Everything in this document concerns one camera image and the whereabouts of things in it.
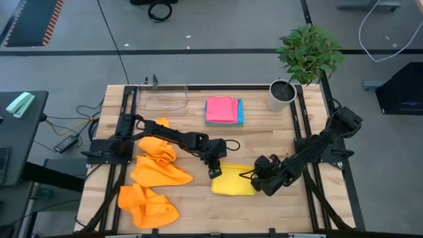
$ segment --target wire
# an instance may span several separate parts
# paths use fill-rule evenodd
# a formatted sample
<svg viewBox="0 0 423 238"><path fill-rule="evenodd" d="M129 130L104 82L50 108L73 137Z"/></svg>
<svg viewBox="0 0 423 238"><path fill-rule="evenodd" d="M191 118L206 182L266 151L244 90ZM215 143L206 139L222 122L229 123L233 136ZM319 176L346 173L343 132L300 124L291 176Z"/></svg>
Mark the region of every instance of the wire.
<svg viewBox="0 0 423 238"><path fill-rule="evenodd" d="M86 225L82 224L80 221L78 221L77 216L75 216L75 222L78 223L78 225L80 225L81 227L85 227Z"/></svg>
<svg viewBox="0 0 423 238"><path fill-rule="evenodd" d="M100 166L101 166L101 164L99 164L99 165L97 165L95 168L93 168L88 174L84 174L84 175L74 175L74 176L86 176L85 177L85 180L87 180L87 178L90 176L90 175L92 175L92 173L94 172L94 171L96 171L98 168L100 168Z"/></svg>
<svg viewBox="0 0 423 238"><path fill-rule="evenodd" d="M87 177L85 178L85 181L87 181L87 179L90 177L90 175L92 175L92 173L93 173L94 171L96 171L98 168L100 168L100 166L101 166L101 165L97 165L97 166L96 166L93 170L91 170L91 171L87 174ZM68 202L76 202L76 201L80 201L80 200L81 200L81 199L79 198L79 199L74 199L74 200L68 200L68 201L65 201L65 202L61 202L61 203L59 203L59 204L52 204L52 205L50 205L50 206L46 206L45 208L41 208L41 209L39 209L39 210L36 210L36 211L34 211L34 212L31 212L31 213L30 213L30 214L28 214L28 215L22 216L21 218L17 219L16 221L14 221L14 222L10 223L9 225L13 225L13 224L15 224L16 222L18 222L18 221L20 221L20 220L22 220L22 219L26 218L27 216L31 216L32 214L34 214L34 213L36 213L36 212L41 212L42 210L45 210L45 209L48 209L48 208L51 208L51 207L54 207L54 206L60 206L60 205L66 204L66 203L68 203ZM77 218L76 218L76 217L75 217L75 221L76 221L79 225L84 226L83 224L80 224L80 223L77 221Z"/></svg>
<svg viewBox="0 0 423 238"><path fill-rule="evenodd" d="M107 23L107 20L106 20L105 15L104 15L104 13L103 13L103 9L102 9L102 7L101 7L100 1L99 1L99 0L97 0L97 3L98 3L98 7L100 8L101 15L103 16L104 22L106 23L108 33L110 34L110 37L112 38L112 41L113 41L114 47L116 48L116 51L118 52L118 55L119 55L119 60L120 60L120 63L122 64L122 69L124 69L126 82L127 82L128 84L130 84L130 80L128 79L128 74L126 73L126 69L125 69L124 62L122 61L122 56L120 55L120 51L119 51L118 45L116 44L116 41L114 41L114 37L113 37L112 31L110 30L110 27L108 26L108 23Z"/></svg>
<svg viewBox="0 0 423 238"><path fill-rule="evenodd" d="M53 129L53 131L55 132L55 134L57 134L56 133L56 130L55 130L55 128L54 127L57 127L57 128L63 128L63 129L67 129L67 130L70 130L70 131L72 131L73 133L75 133L75 135L77 136L77 137L79 137L79 139L80 139L80 144L77 146L77 147L81 147L82 145L83 145L83 140L82 140L82 136L78 133L78 132L76 132L76 131L74 131L74 130L72 130L71 128L67 128L67 127L65 127L65 126L58 126L58 125L56 125L56 124L53 124L53 123L51 123L50 121L48 121L48 120L46 120L46 123L47 123L47 125L49 125L52 129Z"/></svg>
<svg viewBox="0 0 423 238"><path fill-rule="evenodd" d="M22 216L21 218L17 219L16 221L14 221L14 222L10 223L9 225L13 225L13 224L15 224L16 222L18 222L18 221L20 221L20 220L22 220L22 219L26 218L27 216L31 216L32 214L34 214L34 213L36 213L36 212L41 212L42 210L45 210L45 209L48 209L48 208L51 208L51 207L54 207L54 206L60 206L60 205L63 205L63 204L69 203L69 202L77 202L77 201L80 201L80 200L81 200L81 199L79 198L79 199L74 199L74 200L68 200L68 201L65 201L65 202L61 202L61 203L59 203L59 204L52 204L52 205L50 205L50 206L46 206L45 208L41 208L41 209L39 209L39 210L36 210L36 211L34 211L34 212L31 212L31 213L30 213L30 214L28 214L28 215Z"/></svg>
<svg viewBox="0 0 423 238"><path fill-rule="evenodd" d="M232 141L232 142L237 143L237 144L238 144L238 148L236 148L236 149L231 149L231 148L229 148L229 147L226 147L226 149L228 149L228 150L230 150L230 151L237 151L239 148L241 148L241 144L240 144L238 141L236 141L236 140L234 140L234 139L226 139L226 140L225 140L225 142L228 142L228 141Z"/></svg>
<svg viewBox="0 0 423 238"><path fill-rule="evenodd" d="M388 56L388 57L386 57L386 58L383 58L383 59L374 59L371 55L370 55L370 53L366 50L366 48L363 46L363 43L362 43L362 27L363 27L363 24L364 24L364 22L365 22L365 20L368 18L368 16L370 15L370 13L374 10L374 8L376 8L376 6L377 6L377 4L380 2L380 0L378 0L377 2L376 2L376 4L373 6L373 8L370 10L370 12L365 16L365 18L364 18L364 20L362 21L362 24L360 25L360 29L358 30L358 41L360 42L360 46L363 48L363 50L369 55L369 57L371 58L371 60L373 60L374 62L376 62L376 63L378 63L378 62L381 62L381 61L384 61L384 60L387 60L387 59L390 59L390 58L392 58L392 57L394 57L394 56L396 56L397 54L399 54L399 53L401 53L403 50L405 50L410 44L411 44L411 42L414 40L414 37L416 37L416 35L417 35L417 33L418 33L418 31L420 30L420 27L422 27L422 25L423 25L423 21L420 23L420 25L418 26L418 28L417 28L417 30L416 30L416 32L413 34L413 36L412 36L412 38L410 39L410 41L408 42L408 44L404 47L404 48L402 48L401 50L399 50L397 53L395 53L395 54L393 54L393 55L391 55L391 56Z"/></svg>
<svg viewBox="0 0 423 238"><path fill-rule="evenodd" d="M34 142L35 142L35 143L37 143L38 145L41 145L42 147L44 147L44 148L48 149L48 150L49 150L49 151L51 151L51 152L54 152L54 153L56 153L56 152L57 152L57 151L54 151L53 149L50 149L49 147L47 147L47 146L45 146L45 145L41 144L40 142L38 142L38 141L36 141L36 140L34 140Z"/></svg>
<svg viewBox="0 0 423 238"><path fill-rule="evenodd" d="M165 5L169 8L169 13L164 18L157 17L156 15L151 13L151 11L153 10L153 7L158 5L158 4L163 4L163 5ZM154 23L164 22L165 20L169 19L169 17L171 17L172 12L173 12L171 4L169 4L166 1L154 1L154 2L152 2L152 4L150 4L148 10L145 10L144 8L142 8L139 5L136 5L136 7L139 7L144 13L147 13L148 18Z"/></svg>
<svg viewBox="0 0 423 238"><path fill-rule="evenodd" d="M64 135L68 134L69 132L75 132L73 129L75 129L76 127L78 127L78 126L80 126L80 125L84 124L85 122L90 122L90 121L92 121L92 120L96 120L96 119L98 119L98 117L94 117L94 118L89 118L89 119L86 119L86 120L84 120L84 121L82 121L82 122L80 122L80 123L78 123L78 124L74 125L73 127L71 127L70 129L68 129L68 131L66 131L66 132L64 132L64 133L59 133L59 132L57 132L57 131L56 131L56 129L52 126L52 123L51 123L51 122L49 122L49 121L47 121L47 120L46 120L46 122L47 122L47 124L49 124L49 125L51 125L51 126L52 126L53 131L54 131L54 133L56 133L56 135L58 135L58 136L64 136Z"/></svg>
<svg viewBox="0 0 423 238"><path fill-rule="evenodd" d="M57 116L47 116L47 118L51 118L51 119L60 119L60 120L85 120L86 118L62 118L62 117L57 117Z"/></svg>

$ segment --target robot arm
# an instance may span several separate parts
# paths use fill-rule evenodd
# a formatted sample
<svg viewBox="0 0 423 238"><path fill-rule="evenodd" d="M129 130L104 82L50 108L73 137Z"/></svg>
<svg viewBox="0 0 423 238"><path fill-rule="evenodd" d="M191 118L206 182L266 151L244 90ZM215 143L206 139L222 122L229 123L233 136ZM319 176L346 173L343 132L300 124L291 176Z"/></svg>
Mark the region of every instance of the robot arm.
<svg viewBox="0 0 423 238"><path fill-rule="evenodd" d="M220 168L220 158L227 156L226 141L224 139L209 139L207 134L198 132L182 133L157 124L152 120L144 120L140 115L132 115L135 120L144 123L144 130L133 136L122 136L114 139L110 146L110 152L125 151L128 143L141 139L145 136L153 136L165 141L177 144L179 148L199 157L209 168L209 177L214 179L222 174Z"/></svg>
<svg viewBox="0 0 423 238"><path fill-rule="evenodd" d="M349 108L340 106L327 120L326 128L319 134L307 138L300 148L299 153L280 161L276 155L271 155L270 160L260 156L254 163L253 174L246 177L251 179L255 190L271 196L281 186L289 186L300 176L308 163L320 163L320 156L325 152L328 145L338 138L352 137L362 126L362 119L354 114Z"/></svg>

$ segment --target orange towel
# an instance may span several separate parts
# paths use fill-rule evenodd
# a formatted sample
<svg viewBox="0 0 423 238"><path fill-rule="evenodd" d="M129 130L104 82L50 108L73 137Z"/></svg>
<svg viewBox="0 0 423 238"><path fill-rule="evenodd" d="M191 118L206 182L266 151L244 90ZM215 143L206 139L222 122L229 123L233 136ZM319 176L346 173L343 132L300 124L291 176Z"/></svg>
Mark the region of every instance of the orange towel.
<svg viewBox="0 0 423 238"><path fill-rule="evenodd" d="M166 196L157 195L150 188L142 188L136 183L120 187L118 206L132 214L134 225L140 229L161 227L180 216Z"/></svg>
<svg viewBox="0 0 423 238"><path fill-rule="evenodd" d="M192 181L192 176L171 163L156 163L147 156L137 156L137 165L131 178L143 187L182 185Z"/></svg>
<svg viewBox="0 0 423 238"><path fill-rule="evenodd" d="M166 118L158 119L157 123L169 127ZM166 141L146 137L138 146L145 154L137 156L137 165L131 173L135 183L120 187L118 206L132 214L134 225L140 229L161 227L177 220L179 212L165 195L157 195L149 187L186 184L193 178L171 164L176 151Z"/></svg>
<svg viewBox="0 0 423 238"><path fill-rule="evenodd" d="M169 127L166 118L159 118L157 123ZM131 178L142 187L182 185L192 181L191 175L170 163L175 161L176 151L167 141L146 137L140 140L138 147L145 154L137 156Z"/></svg>

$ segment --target blue cloth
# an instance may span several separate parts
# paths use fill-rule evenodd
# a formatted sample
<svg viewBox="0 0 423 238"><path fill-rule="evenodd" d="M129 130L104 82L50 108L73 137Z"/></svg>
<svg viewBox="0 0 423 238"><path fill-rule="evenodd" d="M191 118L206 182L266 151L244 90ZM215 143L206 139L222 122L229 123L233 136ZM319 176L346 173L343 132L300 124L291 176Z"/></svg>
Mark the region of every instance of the blue cloth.
<svg viewBox="0 0 423 238"><path fill-rule="evenodd" d="M238 121L232 124L221 124L221 123L213 123L206 121L207 126L243 126L244 125L244 109L243 109L243 100L238 99Z"/></svg>

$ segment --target folded towel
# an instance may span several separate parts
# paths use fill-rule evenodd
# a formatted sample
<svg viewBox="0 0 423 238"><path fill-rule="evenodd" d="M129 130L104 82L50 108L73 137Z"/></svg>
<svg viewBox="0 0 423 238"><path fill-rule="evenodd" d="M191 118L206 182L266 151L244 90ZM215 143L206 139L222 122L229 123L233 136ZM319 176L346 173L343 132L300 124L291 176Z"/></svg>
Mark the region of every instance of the folded towel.
<svg viewBox="0 0 423 238"><path fill-rule="evenodd" d="M238 100L231 97L209 97L206 121L212 123L236 123Z"/></svg>
<svg viewBox="0 0 423 238"><path fill-rule="evenodd" d="M206 103L205 106L205 110L207 111L208 105ZM244 109L243 109L243 100L242 99L238 99L238 110L237 110L237 114L238 114L238 120L235 123L213 123L213 122L208 122L206 120L206 125L207 126L243 126L244 125Z"/></svg>

